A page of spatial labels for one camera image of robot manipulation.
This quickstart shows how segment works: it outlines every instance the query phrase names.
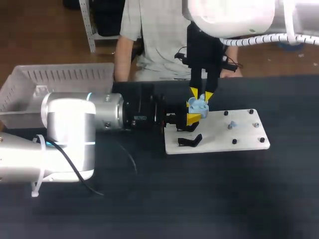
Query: black wire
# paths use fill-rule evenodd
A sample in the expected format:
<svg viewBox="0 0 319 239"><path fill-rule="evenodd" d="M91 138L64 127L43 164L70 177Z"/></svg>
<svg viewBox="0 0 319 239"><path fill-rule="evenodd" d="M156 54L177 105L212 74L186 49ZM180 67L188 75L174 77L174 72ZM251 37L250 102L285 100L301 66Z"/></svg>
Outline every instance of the black wire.
<svg viewBox="0 0 319 239"><path fill-rule="evenodd" d="M231 59L229 56L227 56L227 54L225 53L225 56L231 60L233 63L231 63L232 65L236 65L238 66L240 69L244 68L244 66L242 64L236 63L233 59Z"/></svg>
<svg viewBox="0 0 319 239"><path fill-rule="evenodd" d="M133 159L133 157L131 156L131 154L126 150L126 148L124 148L123 145L121 145L119 142L117 142L117 144L121 147L121 149L127 154L127 156L130 158L133 166L134 166L134 171L135 171L135 174L137 175L138 174L138 170L137 170L137 167L136 167L136 164L135 164L135 161Z"/></svg>
<svg viewBox="0 0 319 239"><path fill-rule="evenodd" d="M92 193L98 194L100 196L104 196L103 193L100 193L98 191L95 191L93 188L91 188L84 180L84 178L81 176L81 174L79 173L79 171L76 169L76 167L74 166L74 164L72 163L71 159L69 158L69 156L64 152L64 150L57 145L53 140L48 139L48 138L44 138L46 142L49 142L50 144L52 144L57 150L59 150L62 155L65 157L66 161L68 161L68 163L70 164L71 168L73 169L74 173L76 174L76 176L79 178L79 180L81 181L81 183Z"/></svg>
<svg viewBox="0 0 319 239"><path fill-rule="evenodd" d="M184 49L186 48L187 46L182 46L179 50L178 50L178 53L180 52L181 49Z"/></svg>
<svg viewBox="0 0 319 239"><path fill-rule="evenodd" d="M180 51L181 51L181 49L184 49L184 48L186 48L187 46L182 46L179 50L178 50L178 52L177 53L179 53Z"/></svg>

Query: white mounting plate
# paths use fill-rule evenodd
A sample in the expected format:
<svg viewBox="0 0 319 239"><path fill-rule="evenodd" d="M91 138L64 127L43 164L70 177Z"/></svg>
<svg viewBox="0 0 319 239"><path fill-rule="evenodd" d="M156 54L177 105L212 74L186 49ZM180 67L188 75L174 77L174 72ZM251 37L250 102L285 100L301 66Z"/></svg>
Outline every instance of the white mounting plate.
<svg viewBox="0 0 319 239"><path fill-rule="evenodd" d="M164 129L165 148L167 154L209 153L224 151L243 151L268 149L270 143L264 127L256 110L249 114L249 110L209 112L206 119L199 122L194 132L178 132L174 124L167 124ZM228 125L234 121L236 127L228 129ZM203 140L197 147L179 146L178 138L194 140L202 134Z"/></svg>

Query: black plastic part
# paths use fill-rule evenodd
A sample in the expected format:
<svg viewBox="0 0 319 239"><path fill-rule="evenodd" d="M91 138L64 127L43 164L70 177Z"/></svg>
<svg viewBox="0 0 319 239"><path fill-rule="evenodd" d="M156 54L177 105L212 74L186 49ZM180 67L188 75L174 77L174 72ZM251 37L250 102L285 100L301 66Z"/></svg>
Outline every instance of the black plastic part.
<svg viewBox="0 0 319 239"><path fill-rule="evenodd" d="M199 134L194 140L186 138L178 138L178 144L180 147L197 147L198 144L202 141L203 136Z"/></svg>
<svg viewBox="0 0 319 239"><path fill-rule="evenodd" d="M222 65L222 68L225 70L236 72L238 69L238 66L235 64L225 63Z"/></svg>

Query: white t-shirt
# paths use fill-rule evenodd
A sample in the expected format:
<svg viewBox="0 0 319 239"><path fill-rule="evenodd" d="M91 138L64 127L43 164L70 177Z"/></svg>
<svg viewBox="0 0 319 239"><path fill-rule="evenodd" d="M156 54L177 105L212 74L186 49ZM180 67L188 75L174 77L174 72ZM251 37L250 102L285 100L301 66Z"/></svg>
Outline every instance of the white t-shirt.
<svg viewBox="0 0 319 239"><path fill-rule="evenodd" d="M187 44L189 24L181 0L126 0L120 35L133 41L143 35L145 46L136 81L190 79L188 66L174 59Z"/></svg>

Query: black tabletop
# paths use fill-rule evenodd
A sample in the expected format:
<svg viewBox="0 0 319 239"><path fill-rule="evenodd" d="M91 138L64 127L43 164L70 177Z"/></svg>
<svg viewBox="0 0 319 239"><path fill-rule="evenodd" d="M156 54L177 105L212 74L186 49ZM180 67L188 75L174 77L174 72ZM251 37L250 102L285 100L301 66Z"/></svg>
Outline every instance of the black tabletop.
<svg viewBox="0 0 319 239"><path fill-rule="evenodd" d="M115 84L124 98L141 83ZM157 82L185 102L188 82ZM254 108L269 150L166 155L155 132L97 134L88 182L1 185L0 238L293 239L319 234L319 76L221 80L211 110ZM32 139L43 129L5 130ZM135 159L138 176L121 149Z"/></svg>

